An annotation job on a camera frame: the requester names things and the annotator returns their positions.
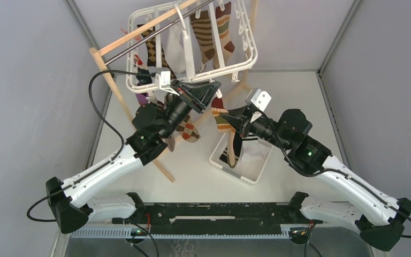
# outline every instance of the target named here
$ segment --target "wooden stand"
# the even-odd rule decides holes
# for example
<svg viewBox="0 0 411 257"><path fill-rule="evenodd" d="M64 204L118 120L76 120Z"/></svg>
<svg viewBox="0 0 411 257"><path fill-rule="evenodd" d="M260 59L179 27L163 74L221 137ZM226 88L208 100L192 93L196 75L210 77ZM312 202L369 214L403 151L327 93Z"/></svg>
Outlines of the wooden stand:
<svg viewBox="0 0 411 257"><path fill-rule="evenodd" d="M179 9L185 9L186 7L194 4L195 2L197 2L198 0L187 0L185 2L183 2L182 4L179 5ZM253 28L254 24L255 24L255 19L256 19L256 13L257 13L257 5L259 3L259 0L252 0L251 2L251 12L250 12L250 25ZM146 23L145 25L135 29L134 31L129 32L127 35L119 38L118 40L114 41L113 43L110 43L109 45L107 45L106 47L97 50L95 48L90 48L89 52L92 55L92 57L95 60L95 63L97 64L98 68L100 69L100 71L105 71L108 69L108 67L105 65L105 61L103 60L103 56L107 53L109 53L110 51L116 49L117 47L121 46L122 44L124 44L125 42L137 37L138 35L140 35L141 33L147 31L148 29L153 28L155 25L159 24L160 22L166 20L167 18L171 17L172 15L177 14L177 10L176 9L171 9L168 12L165 12L164 14L158 16L157 18L151 20L150 22ZM122 108L125 111L125 114L128 118L128 120L130 121L130 124L132 124L132 120L133 120L133 116L130 112L130 109L128 108L127 104L124 101L124 98L122 97L122 94L120 93L119 89L117 88L116 82L112 79L112 76L110 73L105 73L103 74L103 76L105 77L106 82L108 83L108 86L111 88L112 93L117 97L117 100L119 101L120 105L122 106ZM242 80L239 82L239 84L236 86L236 88L231 91L229 93L229 95L224 96L223 97L223 102L227 102L229 101L233 96L235 96L241 89L244 89L246 91L250 91L251 88L249 86L247 86L246 81L248 78L248 70L245 70L243 72L243 78ZM208 111L206 111L199 119L197 119L194 122L195 126L199 126L209 115L211 115L211 110L209 109ZM178 143L181 139L181 136L177 136L176 137L176 143ZM166 170L165 167L163 167L158 160L154 160L153 163L155 164L155 166L157 166L160 171L171 181L174 183L174 177Z"/></svg>

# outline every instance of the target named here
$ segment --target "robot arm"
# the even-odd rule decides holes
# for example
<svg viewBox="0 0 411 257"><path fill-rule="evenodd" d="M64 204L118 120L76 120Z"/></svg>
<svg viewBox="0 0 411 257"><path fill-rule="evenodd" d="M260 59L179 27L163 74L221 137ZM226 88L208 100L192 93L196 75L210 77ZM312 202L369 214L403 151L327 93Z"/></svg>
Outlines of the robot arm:
<svg viewBox="0 0 411 257"><path fill-rule="evenodd" d="M139 107L132 121L136 132L119 151L71 178L48 180L48 204L61 232L73 232L91 220L130 217L142 202L137 195L119 199L93 196L124 174L156 159L167 147L163 139L176 130L192 109L199 113L206 109L220 86L215 81L186 84L174 80L171 88L178 95L165 110L154 104Z"/></svg>
<svg viewBox="0 0 411 257"><path fill-rule="evenodd" d="M312 124L299 109L284 111L278 122L267 117L263 110L269 101L267 92L253 89L246 106L221 116L243 138L252 133L280 148L297 173L327 184L353 204L326 202L297 192L290 205L304 217L343 226L359 233L371 246L389 251L404 231L411 201L381 192L342 164L328 148L308 136Z"/></svg>

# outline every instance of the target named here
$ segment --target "white basket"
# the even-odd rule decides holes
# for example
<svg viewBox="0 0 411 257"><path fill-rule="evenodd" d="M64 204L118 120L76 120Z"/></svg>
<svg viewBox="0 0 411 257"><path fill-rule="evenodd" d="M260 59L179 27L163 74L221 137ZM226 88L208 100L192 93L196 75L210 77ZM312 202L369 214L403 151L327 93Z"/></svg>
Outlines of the white basket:
<svg viewBox="0 0 411 257"><path fill-rule="evenodd" d="M237 162L237 165L232 169L229 167L227 163L219 159L223 151L226 149L227 137L228 133L223 134L223 136L221 137L217 147L215 147L214 152L209 158L210 163L214 167L218 168L221 171L224 171L225 173L235 178L238 178L252 185L256 184L262 175L262 171L264 171L265 165L267 164L267 160L269 159L270 154L272 153L273 145L263 140L258 141L260 144L270 147L270 150L267 153L265 160L263 160L262 162L258 162L257 164L255 163L254 170L248 170L248 166L239 165L239 162Z"/></svg>
<svg viewBox="0 0 411 257"><path fill-rule="evenodd" d="M181 2L183 1L176 1L176 2L171 2L171 3L161 4L161 5L157 5L154 7L135 11L128 18L128 31L133 31L136 29L135 22L138 17L146 17L147 15L150 15L156 18L163 12L174 8L174 3L180 4ZM221 49L221 43L219 40L217 22L215 18L215 7L214 7L214 1L213 1L210 4L208 4L208 8L209 8L210 21L212 23L212 33L214 36L214 44L215 44L216 54L218 56L218 60L220 63L220 68L211 70L211 71L204 71L204 72L196 74L196 70L194 67L194 61L193 61L194 60L193 51L191 47L185 47L185 44L184 44L186 74L184 77L178 77L177 78L178 80L184 81L184 82L200 82L200 81L207 81L209 79L213 79L213 78L226 75L226 74L233 74L232 77L233 77L233 80L235 80L237 79L237 73L239 71L251 69L253 67L253 65L257 61L257 49L256 49L256 44L253 38L253 32L249 25L249 19L248 19L247 11L246 11L243 0L238 0L236 1L236 3L237 5L234 4L234 12L239 22L238 33L242 38L241 43L243 44L243 51L244 51L246 60L238 64L233 64L229 66L224 65L223 53ZM185 8L183 9L182 12L185 13L187 11L188 11L188 8ZM188 38L190 41L189 43L191 45L192 38L194 38L194 40L196 40L196 38L192 36L192 33L190 31L189 18L185 19L185 23L188 23L188 26L186 26L186 31L187 31ZM155 26L156 31L159 29L160 29L160 24ZM136 43L135 39L128 41L128 47L134 45L135 43ZM156 53L157 53L156 66L162 67L160 35L156 36ZM137 54L136 49L130 51L127 54L127 71L137 73L138 66L137 64L133 62L135 54ZM159 89L157 86L155 86L155 84L137 86L137 83L138 81L136 79L136 76L127 75L127 79L126 79L127 87L129 90L135 93L144 93L144 92L149 92L149 91L154 91L154 90Z"/></svg>

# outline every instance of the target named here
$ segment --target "gray floor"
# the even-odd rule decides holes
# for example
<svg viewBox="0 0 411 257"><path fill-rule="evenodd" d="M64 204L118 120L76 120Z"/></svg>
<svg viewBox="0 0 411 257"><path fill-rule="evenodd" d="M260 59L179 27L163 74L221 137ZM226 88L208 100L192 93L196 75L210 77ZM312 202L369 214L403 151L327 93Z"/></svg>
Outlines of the gray floor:
<svg viewBox="0 0 411 257"><path fill-rule="evenodd" d="M360 237L342 228L315 228L311 238L323 257L372 256L370 247ZM295 245L286 239L204 239L204 240L168 240L157 239L160 256L165 257L254 257L254 256L289 256L302 257L303 245ZM154 245L150 240L139 244L150 257L155 257ZM124 239L71 239L68 257L141 257L137 250ZM317 257L309 248L308 257Z"/></svg>

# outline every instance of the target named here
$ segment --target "white table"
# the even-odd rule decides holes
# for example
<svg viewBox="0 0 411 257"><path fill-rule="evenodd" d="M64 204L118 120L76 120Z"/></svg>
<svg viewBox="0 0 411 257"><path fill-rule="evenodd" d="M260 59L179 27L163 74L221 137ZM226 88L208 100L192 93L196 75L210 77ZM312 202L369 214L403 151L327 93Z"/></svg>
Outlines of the white table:
<svg viewBox="0 0 411 257"><path fill-rule="evenodd" d="M232 89L226 80L222 85L224 94ZM125 77L117 77L117 85L134 114L138 108L136 97L125 86ZM266 113L278 120L285 109L299 108L313 128L309 135L326 145L340 158L338 144L333 133L329 115L314 72L267 72L250 73L248 85L260 87L272 96ZM230 103L227 109L244 105L246 92ZM106 119L121 132L124 138L133 133L123 109L113 96ZM298 175L283 160L281 151L274 148L265 170L256 185L248 185L220 170L210 163L209 157L222 136L217 132L213 117L199 126L201 139L196 143L183 141L173 153L158 160L174 176L171 183L153 164L133 171L100 191L100 196L122 195L136 192L144 202L288 202L296 191L306 192L329 201L345 201L321 182ZM96 151L99 161L118 149L118 137L105 125Z"/></svg>

